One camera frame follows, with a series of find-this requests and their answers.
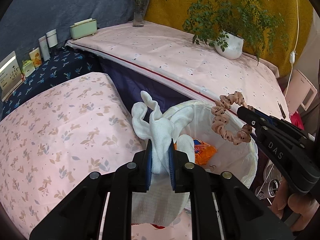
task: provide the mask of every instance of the white ribbed pot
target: white ribbed pot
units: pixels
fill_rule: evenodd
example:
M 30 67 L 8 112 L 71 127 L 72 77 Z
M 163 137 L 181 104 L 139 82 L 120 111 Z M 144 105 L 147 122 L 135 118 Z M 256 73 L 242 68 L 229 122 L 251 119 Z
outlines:
M 234 36 L 230 33 L 226 33 L 225 31 L 223 33 L 228 36 L 228 38 L 227 37 L 223 38 L 223 40 L 228 43 L 228 47 L 225 48 L 224 51 L 222 51 L 220 46 L 215 44 L 215 48 L 216 48 L 217 52 L 221 56 L 226 57 L 228 59 L 239 58 L 242 54 L 242 47 L 243 47 L 244 39 L 242 39 L 239 36 Z

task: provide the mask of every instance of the orange plastic packaging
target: orange plastic packaging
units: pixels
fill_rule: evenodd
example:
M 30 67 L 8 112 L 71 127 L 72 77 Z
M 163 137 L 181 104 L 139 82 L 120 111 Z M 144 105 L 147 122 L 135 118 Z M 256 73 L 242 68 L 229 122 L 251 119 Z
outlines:
M 195 143 L 195 163 L 198 165 L 206 165 L 211 157 L 217 152 L 217 149 L 198 139 L 193 139 L 193 141 Z

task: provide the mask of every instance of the metal screw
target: metal screw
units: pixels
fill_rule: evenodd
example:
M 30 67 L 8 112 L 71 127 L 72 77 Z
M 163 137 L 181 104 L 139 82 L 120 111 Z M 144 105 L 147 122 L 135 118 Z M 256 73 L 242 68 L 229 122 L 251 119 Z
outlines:
M 184 166 L 189 170 L 191 170 L 195 167 L 195 165 L 193 163 L 186 163 Z
M 225 171 L 224 173 L 222 173 L 222 177 L 224 177 L 225 179 L 231 179 L 232 174 L 229 171 Z
M 136 164 L 136 163 L 131 162 L 131 163 L 128 163 L 128 164 L 127 164 L 127 168 L 128 168 L 128 169 L 134 169 L 135 167 L 137 167 L 137 164 Z
M 94 171 L 94 172 L 90 173 L 89 177 L 90 177 L 90 179 L 97 179 L 97 178 L 99 178 L 99 175 L 100 174 L 98 172 Z

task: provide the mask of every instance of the blue-gray fabric backdrop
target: blue-gray fabric backdrop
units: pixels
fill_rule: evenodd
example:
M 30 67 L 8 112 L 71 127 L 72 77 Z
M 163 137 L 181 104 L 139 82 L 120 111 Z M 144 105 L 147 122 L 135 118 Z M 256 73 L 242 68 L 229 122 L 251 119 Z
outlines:
M 14 0 L 0 22 L 0 61 L 15 50 L 18 63 L 39 46 L 38 39 L 57 29 L 58 42 L 71 38 L 69 26 L 89 18 L 98 28 L 126 23 L 133 17 L 132 0 Z

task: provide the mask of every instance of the glass vase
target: glass vase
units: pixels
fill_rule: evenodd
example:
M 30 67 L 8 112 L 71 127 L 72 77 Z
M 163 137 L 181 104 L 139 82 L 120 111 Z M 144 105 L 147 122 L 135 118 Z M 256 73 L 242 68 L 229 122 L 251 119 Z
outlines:
M 134 0 L 133 27 L 143 27 L 149 0 Z

